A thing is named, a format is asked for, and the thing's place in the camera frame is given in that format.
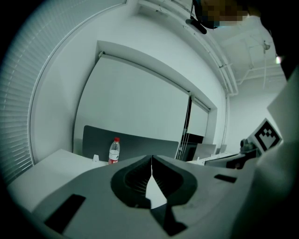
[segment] person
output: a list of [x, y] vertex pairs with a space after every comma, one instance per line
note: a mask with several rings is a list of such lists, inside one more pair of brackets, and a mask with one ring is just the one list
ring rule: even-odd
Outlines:
[[215, 27], [242, 21], [245, 16], [260, 17], [273, 38], [276, 54], [288, 80], [298, 65], [297, 7], [293, 2], [270, 0], [193, 0], [197, 19]]

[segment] black rectangular slot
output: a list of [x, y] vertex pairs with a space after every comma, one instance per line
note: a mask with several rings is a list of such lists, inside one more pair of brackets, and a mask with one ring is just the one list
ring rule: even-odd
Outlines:
[[229, 182], [229, 183], [234, 183], [237, 180], [236, 177], [225, 176], [222, 174], [217, 174], [214, 178], [217, 178], [217, 179]]
[[53, 214], [45, 221], [45, 224], [58, 233], [62, 233], [70, 220], [76, 214], [85, 197], [71, 195]]

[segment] plastic water bottle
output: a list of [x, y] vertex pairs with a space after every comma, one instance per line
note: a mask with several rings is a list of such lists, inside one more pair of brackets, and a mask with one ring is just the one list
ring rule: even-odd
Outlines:
[[120, 155], [120, 138], [115, 137], [109, 150], [109, 161], [108, 164], [113, 164], [118, 162], [118, 157]]

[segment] ceiling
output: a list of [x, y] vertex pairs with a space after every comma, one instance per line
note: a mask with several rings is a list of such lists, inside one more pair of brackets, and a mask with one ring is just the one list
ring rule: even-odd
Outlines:
[[[192, 0], [172, 0], [191, 9]], [[232, 63], [236, 81], [241, 81], [246, 72], [250, 69], [271, 66], [272, 73], [267, 75], [267, 81], [270, 77], [275, 76], [285, 80], [280, 65], [276, 65], [276, 51], [273, 39], [269, 32], [262, 26], [258, 17], [247, 17], [245, 20], [238, 22], [234, 26], [219, 27], [217, 29], [208, 29], [216, 42], [220, 45], [228, 61]], [[270, 45], [265, 51], [264, 42]]]

